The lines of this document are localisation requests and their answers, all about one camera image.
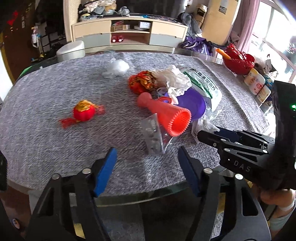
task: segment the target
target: gray drawer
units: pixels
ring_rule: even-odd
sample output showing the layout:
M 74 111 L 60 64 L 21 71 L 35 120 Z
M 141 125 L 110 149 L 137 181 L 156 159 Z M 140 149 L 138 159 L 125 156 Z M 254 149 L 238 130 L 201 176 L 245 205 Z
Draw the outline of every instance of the gray drawer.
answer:
M 178 45 L 182 42 L 182 39 L 176 38 L 174 36 L 164 34 L 151 34 L 149 44 L 177 48 Z
M 82 40 L 85 48 L 108 46 L 110 45 L 111 34 L 92 34 L 76 38 L 76 40 Z

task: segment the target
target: black tv screen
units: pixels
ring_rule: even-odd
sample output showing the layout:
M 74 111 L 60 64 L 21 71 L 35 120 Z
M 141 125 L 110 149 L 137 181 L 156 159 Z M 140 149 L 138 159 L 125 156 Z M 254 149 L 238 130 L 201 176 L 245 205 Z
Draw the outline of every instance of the black tv screen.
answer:
M 131 13 L 177 18 L 185 11 L 188 0 L 117 0 L 117 10 L 126 6 Z

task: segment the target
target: silver screw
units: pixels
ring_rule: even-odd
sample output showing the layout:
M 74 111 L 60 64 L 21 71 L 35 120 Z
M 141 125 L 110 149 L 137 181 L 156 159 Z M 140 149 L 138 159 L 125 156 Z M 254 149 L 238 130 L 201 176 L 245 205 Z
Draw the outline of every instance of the silver screw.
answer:
M 53 180 L 59 179 L 59 177 L 60 177 L 60 175 L 57 173 L 52 175 Z
M 213 170 L 210 168 L 205 168 L 204 173 L 211 174 L 211 173 L 213 173 Z
M 235 178 L 236 178 L 237 180 L 242 180 L 242 179 L 244 178 L 244 176 L 241 175 L 241 174 L 235 174 Z
M 90 169 L 90 168 L 84 168 L 84 169 L 82 170 L 82 173 L 83 173 L 83 174 L 90 174 L 90 173 L 91 173 L 91 169 Z

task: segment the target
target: purple plate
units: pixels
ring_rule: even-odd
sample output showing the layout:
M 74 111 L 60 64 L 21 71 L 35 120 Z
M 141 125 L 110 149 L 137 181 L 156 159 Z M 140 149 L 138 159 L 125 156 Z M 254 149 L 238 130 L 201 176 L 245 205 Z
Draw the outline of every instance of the purple plate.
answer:
M 177 97 L 179 104 L 177 106 L 189 109 L 191 112 L 191 121 L 201 118 L 206 110 L 206 104 L 203 96 L 195 89 L 189 88 L 184 95 Z

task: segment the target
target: table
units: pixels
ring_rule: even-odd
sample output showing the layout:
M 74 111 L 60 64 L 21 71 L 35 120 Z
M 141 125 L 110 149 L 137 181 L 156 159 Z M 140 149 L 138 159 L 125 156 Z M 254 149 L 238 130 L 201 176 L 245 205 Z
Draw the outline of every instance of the table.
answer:
M 130 65 L 122 77 L 107 79 L 102 73 L 111 58 Z M 136 105 L 137 95 L 127 87 L 130 75 L 142 70 L 185 64 L 203 71 L 218 85 L 223 110 L 213 120 L 227 129 L 264 133 L 264 114 L 250 93 L 237 85 L 223 65 L 192 56 L 167 53 L 105 53 L 61 62 L 21 78 L 9 92 L 0 111 L 0 150 L 8 160 L 8 179 L 42 190 L 54 173 L 77 174 L 105 156 L 113 146 L 118 161 L 102 196 L 154 191 L 185 180 L 177 159 L 181 145 L 205 167 L 219 163 L 216 150 L 196 144 L 191 126 L 162 156 L 148 156 L 140 121 L 150 115 Z M 104 105 L 106 114 L 61 128 L 58 120 L 70 117 L 82 99 Z

